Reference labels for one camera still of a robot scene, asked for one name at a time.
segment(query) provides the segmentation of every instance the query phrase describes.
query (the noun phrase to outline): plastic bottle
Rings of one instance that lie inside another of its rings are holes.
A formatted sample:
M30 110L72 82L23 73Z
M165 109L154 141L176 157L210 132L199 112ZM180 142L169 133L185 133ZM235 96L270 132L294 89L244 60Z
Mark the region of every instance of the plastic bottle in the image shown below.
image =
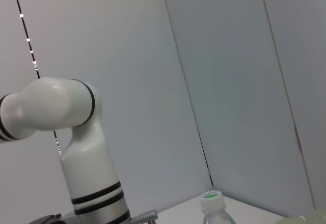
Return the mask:
M315 210L303 216L283 218L275 224L326 224L326 210Z
M200 205L205 214L203 224L236 224L225 211L223 195L220 191L209 191L200 196Z

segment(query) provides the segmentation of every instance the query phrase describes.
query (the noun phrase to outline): green label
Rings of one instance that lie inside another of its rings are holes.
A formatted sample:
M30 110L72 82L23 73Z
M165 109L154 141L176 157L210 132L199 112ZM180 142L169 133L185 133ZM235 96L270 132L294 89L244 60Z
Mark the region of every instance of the green label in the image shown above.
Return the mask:
M218 193L214 193L214 194L207 195L207 196L205 196L205 197L203 197L203 198L205 198L205 199L209 199L209 198L215 197L215 196L217 196L217 195L218 195Z

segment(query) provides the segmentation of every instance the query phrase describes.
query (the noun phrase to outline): silver metal component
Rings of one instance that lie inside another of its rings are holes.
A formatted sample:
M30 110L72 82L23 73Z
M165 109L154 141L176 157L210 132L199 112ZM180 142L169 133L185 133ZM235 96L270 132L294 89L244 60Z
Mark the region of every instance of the silver metal component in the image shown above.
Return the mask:
M130 220L130 224L143 224L143 223L150 223L150 224L155 224L155 220L158 219L157 216L157 211L152 210L148 211L144 214L141 214L135 218L132 218Z

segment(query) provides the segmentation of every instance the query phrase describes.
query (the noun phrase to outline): black stripe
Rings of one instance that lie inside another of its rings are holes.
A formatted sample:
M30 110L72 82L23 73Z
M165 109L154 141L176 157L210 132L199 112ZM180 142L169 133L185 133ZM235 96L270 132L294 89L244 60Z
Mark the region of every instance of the black stripe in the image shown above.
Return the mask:
M129 210L124 213L122 216L118 217L117 219L114 219L113 221L108 222L107 224L120 224L121 222L127 220L130 218L130 212Z
M4 95L1 99L0 99L0 107L2 104L2 101L5 99L5 97L7 97L9 94ZM7 130L5 129L2 121L1 121L1 115L0 115L0 130L4 133L4 135L6 135L8 138L13 139L13 140L19 140L18 138L15 138L14 136L10 135L9 132L7 132Z
M8 139L5 139L3 136L1 136L1 134L0 134L0 139L1 139L2 141L10 142Z
M84 197L80 197L80 198L77 198L77 199L71 199L71 202L73 205L77 205L77 204L81 204L81 203L84 203L84 202L88 202L90 200L94 200L94 199L97 199L103 195L106 195L110 192L113 192L114 190L117 190L119 187L121 187L121 183L120 182L117 182L116 184L113 184L112 186L110 187L107 187L101 191L98 191L98 192L95 192L95 193L92 193L90 195L87 195L87 196L84 196Z
M80 125L80 126L82 126L83 124L85 124L86 122L88 122L91 119L91 117L93 116L94 109L95 109L95 97L94 97L94 94L93 94L92 90L90 89L90 87L88 85L86 85L85 83L83 83L80 80L76 80L76 81L79 81L82 84L84 84L84 86L88 89L88 91L90 92L91 97L92 97L92 110L91 110L90 116L88 116L87 120L85 120L85 122Z
M82 209L79 209L79 210L75 210L75 214L76 215L82 215L82 214L92 212L94 210L101 209L103 207L106 207L108 205L111 205L111 204L115 203L118 200L121 200L123 197L124 197L124 193L123 193L123 191L121 191L117 195L113 196L112 198L109 198L108 200L104 200L101 203L98 203L98 204L95 204L95 205L92 205L92 206L88 206L88 207L85 207L85 208L82 208Z
M21 17L21 22L22 22L22 25L24 27L26 37L28 38L29 34L27 33L27 28L26 28L26 25L25 25L24 17Z
M38 71L38 70L36 71L36 74L37 74L37 78L39 78L39 79L40 79L41 77L40 77L40 73L39 73L39 71Z

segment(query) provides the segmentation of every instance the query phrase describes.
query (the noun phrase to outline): white wall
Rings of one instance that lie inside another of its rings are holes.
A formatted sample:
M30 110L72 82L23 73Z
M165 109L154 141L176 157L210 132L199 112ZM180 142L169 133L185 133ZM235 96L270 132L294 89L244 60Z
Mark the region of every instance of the white wall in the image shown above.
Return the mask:
M326 0L265 0L317 208L326 207Z
M105 136L132 215L212 188L164 0L20 2L41 76L80 79L102 94ZM8 3L9 26L19 32L5 46L15 47L0 71L6 93L36 78L14 0L1 4ZM26 68L17 68L22 61ZM62 148L69 136L58 131ZM50 132L1 147L1 223L72 210Z
M311 211L263 1L166 1L215 188L275 213Z
M0 0L0 96L37 79L16 0ZM0 145L0 223L71 211L52 132Z

